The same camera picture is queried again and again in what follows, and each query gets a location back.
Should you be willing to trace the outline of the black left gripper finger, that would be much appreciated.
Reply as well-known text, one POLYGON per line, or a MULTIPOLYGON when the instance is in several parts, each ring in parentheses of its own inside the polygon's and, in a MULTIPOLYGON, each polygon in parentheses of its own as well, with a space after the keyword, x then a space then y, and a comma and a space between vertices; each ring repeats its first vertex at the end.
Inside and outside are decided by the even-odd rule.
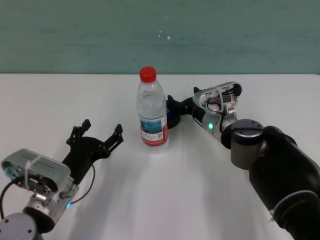
POLYGON ((66 144, 72 146, 78 139, 80 139, 86 131, 91 127, 91 122, 89 119, 85 119, 83 123, 79 126, 74 126, 70 137, 67 139, 66 144))
POLYGON ((99 152, 102 157, 109 157, 111 153, 124 141, 123 128, 121 124, 118 124, 113 134, 99 146, 99 152))

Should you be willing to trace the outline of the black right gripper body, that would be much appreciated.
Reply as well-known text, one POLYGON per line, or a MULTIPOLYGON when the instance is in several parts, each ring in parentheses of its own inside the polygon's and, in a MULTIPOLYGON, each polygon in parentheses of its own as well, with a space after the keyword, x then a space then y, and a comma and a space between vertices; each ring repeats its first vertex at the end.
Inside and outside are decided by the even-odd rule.
POLYGON ((205 115, 205 110, 197 106, 192 97, 183 100, 180 103, 180 114, 181 115, 191 115, 194 118, 203 118, 205 115))

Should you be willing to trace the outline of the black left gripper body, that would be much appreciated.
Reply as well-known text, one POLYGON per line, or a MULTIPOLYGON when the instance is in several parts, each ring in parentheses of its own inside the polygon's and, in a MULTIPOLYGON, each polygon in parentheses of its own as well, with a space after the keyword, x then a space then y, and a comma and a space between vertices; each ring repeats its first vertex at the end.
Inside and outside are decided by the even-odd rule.
POLYGON ((66 143, 70 146, 69 153, 62 163, 69 167, 70 177, 75 185, 79 185, 92 164, 110 156, 108 141, 93 137, 69 138, 66 143))

